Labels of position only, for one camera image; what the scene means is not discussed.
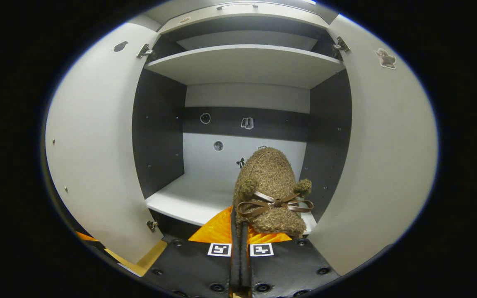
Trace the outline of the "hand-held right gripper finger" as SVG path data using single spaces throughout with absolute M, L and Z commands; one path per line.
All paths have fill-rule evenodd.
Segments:
M 190 239 L 166 235 L 142 281 L 170 298 L 230 298 L 241 284 L 241 242 L 234 208 L 211 219 Z
M 247 232 L 241 224 L 241 286 L 250 298 L 295 298 L 340 278 L 309 239 L 249 243 Z

